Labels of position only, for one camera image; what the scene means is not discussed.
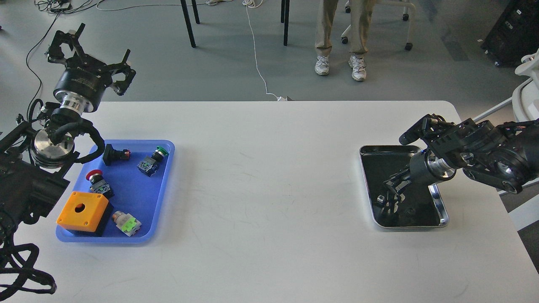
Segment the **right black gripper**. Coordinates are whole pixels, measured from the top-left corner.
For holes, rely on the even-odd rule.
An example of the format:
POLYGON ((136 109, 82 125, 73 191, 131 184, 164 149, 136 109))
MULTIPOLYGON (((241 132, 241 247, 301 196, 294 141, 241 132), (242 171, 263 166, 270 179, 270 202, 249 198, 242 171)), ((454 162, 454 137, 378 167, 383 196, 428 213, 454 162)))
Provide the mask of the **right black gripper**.
POLYGON ((392 174, 383 181, 383 190, 376 198, 376 220, 398 220, 398 207, 406 195, 406 188, 416 183, 430 186, 451 180, 456 169, 450 167, 444 159, 437 157, 432 151, 416 153, 410 159, 409 165, 392 174))

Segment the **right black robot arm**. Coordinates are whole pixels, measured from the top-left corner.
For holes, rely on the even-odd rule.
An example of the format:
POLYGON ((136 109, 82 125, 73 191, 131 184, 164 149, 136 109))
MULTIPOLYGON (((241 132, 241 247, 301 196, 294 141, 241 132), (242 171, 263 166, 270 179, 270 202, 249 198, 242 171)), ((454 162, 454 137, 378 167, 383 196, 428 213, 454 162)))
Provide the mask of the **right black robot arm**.
POLYGON ((436 114, 427 114, 399 138, 402 145, 416 140, 426 148, 384 181, 385 189, 375 205, 383 218, 402 215, 406 188, 412 184, 431 186, 449 181, 458 169, 471 180, 518 194, 523 185, 538 177, 537 120, 505 122, 472 119, 456 124, 436 114))

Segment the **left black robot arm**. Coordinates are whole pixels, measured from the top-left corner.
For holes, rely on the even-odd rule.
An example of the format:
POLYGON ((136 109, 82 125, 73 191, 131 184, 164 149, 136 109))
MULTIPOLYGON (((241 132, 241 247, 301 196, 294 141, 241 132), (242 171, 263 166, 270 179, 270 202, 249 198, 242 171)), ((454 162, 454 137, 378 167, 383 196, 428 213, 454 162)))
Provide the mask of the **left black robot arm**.
POLYGON ((35 224, 47 217, 69 186, 67 171, 75 163, 88 163, 112 148, 83 113, 95 112, 106 88, 125 94, 136 75, 128 63, 106 64, 84 52, 75 32, 57 31, 47 51, 49 63, 65 71, 56 85, 56 102, 31 102, 27 117, 19 115, 17 127, 1 140, 1 273, 14 274, 1 285, 1 299, 18 291, 50 294, 56 291, 52 275, 35 269, 39 248, 33 243, 15 245, 21 223, 35 224))

